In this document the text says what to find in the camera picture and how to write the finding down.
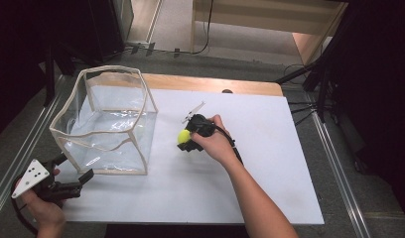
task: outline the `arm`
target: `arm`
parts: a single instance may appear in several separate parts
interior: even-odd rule
[[[224,129],[220,116],[209,120]],[[221,133],[216,131],[207,138],[193,133],[192,139],[226,169],[250,237],[298,237],[286,216],[236,158]]]
[[[41,200],[32,190],[24,192],[21,198],[38,222],[39,238],[59,238],[63,236],[66,218],[57,205]]]

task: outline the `yellow ball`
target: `yellow ball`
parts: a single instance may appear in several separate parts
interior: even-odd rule
[[[178,135],[178,144],[186,143],[191,139],[191,132],[189,130],[182,130]]]

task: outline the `white plastic bracket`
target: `white plastic bracket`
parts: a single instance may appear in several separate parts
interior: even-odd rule
[[[11,197],[17,198],[34,185],[47,178],[50,173],[38,160],[32,160]]]
[[[196,108],[194,108],[193,110],[190,111],[190,113],[188,113],[188,115],[185,117],[185,119],[182,121],[182,124],[186,123],[187,121],[190,121],[191,118],[198,112],[200,111],[200,109],[202,109],[202,107],[205,105],[205,102],[202,101],[202,104],[198,105]]]

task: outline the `wooden table edge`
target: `wooden table edge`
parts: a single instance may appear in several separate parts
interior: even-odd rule
[[[222,92],[225,89],[237,94],[283,96],[281,86],[275,82],[247,81],[214,77],[179,76],[155,73],[142,73],[150,90],[190,90]]]

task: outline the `clear plastic bag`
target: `clear plastic bag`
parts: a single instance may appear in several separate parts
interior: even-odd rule
[[[146,175],[157,112],[140,70],[101,66],[78,75],[50,130],[79,173]]]

